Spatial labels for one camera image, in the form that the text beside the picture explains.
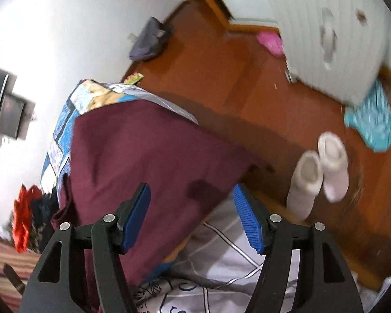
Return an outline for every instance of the pink bag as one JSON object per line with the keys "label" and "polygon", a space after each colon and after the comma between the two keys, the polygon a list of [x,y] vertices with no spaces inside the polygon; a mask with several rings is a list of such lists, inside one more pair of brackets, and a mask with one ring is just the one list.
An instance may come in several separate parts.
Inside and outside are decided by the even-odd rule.
{"label": "pink bag", "polygon": [[284,56],[282,40],[275,32],[259,32],[256,38],[273,56]]}

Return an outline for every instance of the shoe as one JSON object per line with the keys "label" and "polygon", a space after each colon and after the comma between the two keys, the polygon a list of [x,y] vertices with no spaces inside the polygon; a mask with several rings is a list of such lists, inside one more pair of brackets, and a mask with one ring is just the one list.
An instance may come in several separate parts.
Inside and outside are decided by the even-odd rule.
{"label": "shoe", "polygon": [[319,155],[315,151],[306,151],[299,159],[291,178],[287,209],[299,219],[305,220],[311,213],[322,183],[323,171]]}
{"label": "shoe", "polygon": [[325,132],[319,138],[319,156],[323,169],[323,190],[330,202],[342,200],[349,188],[348,156],[340,138]]}

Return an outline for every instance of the purple bag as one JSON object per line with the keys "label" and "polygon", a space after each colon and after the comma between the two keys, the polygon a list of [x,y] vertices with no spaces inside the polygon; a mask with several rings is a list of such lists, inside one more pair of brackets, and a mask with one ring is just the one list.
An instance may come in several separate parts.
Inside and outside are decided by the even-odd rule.
{"label": "purple bag", "polygon": [[160,55],[173,33],[172,26],[165,26],[151,17],[129,53],[132,61],[143,61]]}

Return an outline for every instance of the red cloth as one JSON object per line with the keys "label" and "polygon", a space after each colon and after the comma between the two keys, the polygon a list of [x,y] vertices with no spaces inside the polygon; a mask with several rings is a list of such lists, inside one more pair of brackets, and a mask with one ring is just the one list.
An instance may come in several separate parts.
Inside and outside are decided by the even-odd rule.
{"label": "red cloth", "polygon": [[30,202],[42,196],[42,192],[36,186],[26,190],[22,185],[19,191],[19,198],[13,203],[13,240],[16,250],[21,253],[26,250],[29,243],[29,232],[32,227],[32,213],[30,211]]}
{"label": "red cloth", "polygon": [[[152,102],[108,105],[75,120],[71,175],[64,178],[53,226],[94,223],[146,182],[152,194],[148,213],[136,245],[120,256],[133,288],[257,162],[243,148]],[[90,251],[85,257],[90,300],[98,308]]]}

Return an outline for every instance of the striped blanket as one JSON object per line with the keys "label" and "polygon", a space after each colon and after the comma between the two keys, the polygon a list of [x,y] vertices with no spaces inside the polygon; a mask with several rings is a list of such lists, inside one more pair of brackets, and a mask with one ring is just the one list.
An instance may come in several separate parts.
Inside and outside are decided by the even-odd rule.
{"label": "striped blanket", "polygon": [[40,254],[36,253],[19,254],[11,243],[0,239],[0,296],[13,312],[17,312],[22,296],[3,274],[3,265],[7,263],[12,266],[22,281],[26,283],[39,258]]}

